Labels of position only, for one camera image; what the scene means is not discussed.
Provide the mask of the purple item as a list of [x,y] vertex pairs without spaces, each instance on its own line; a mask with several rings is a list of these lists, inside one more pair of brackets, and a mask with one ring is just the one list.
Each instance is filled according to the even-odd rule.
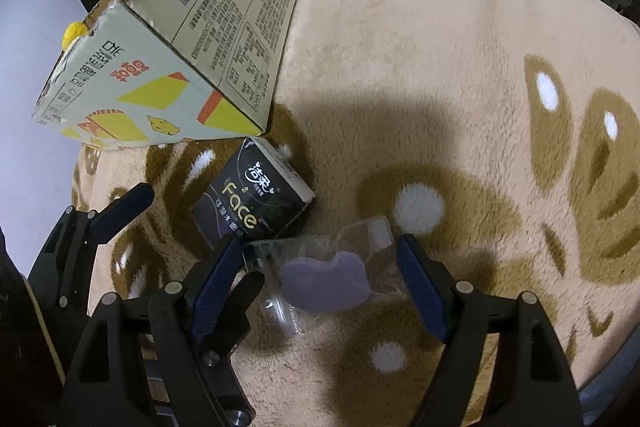
[[335,314],[406,295],[392,228],[382,216],[347,225],[334,236],[254,242],[250,253],[248,266],[265,277],[262,315],[285,338],[303,335]]

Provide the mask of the black tissue pack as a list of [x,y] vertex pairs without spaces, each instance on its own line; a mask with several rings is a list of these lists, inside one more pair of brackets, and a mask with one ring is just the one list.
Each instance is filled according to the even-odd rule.
[[314,191],[265,139],[247,138],[214,176],[192,216],[209,246],[229,234],[275,239],[314,201]]

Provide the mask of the yellow plush toy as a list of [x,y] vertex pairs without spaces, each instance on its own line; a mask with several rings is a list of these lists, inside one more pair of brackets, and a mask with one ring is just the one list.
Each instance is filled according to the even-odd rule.
[[61,40],[61,49],[66,51],[76,39],[87,35],[88,31],[89,27],[82,20],[70,23],[64,30]]

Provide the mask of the cardboard box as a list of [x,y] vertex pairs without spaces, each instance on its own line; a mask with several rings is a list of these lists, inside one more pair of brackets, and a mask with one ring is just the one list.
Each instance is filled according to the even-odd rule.
[[296,0],[101,0],[34,117],[102,150],[267,130]]

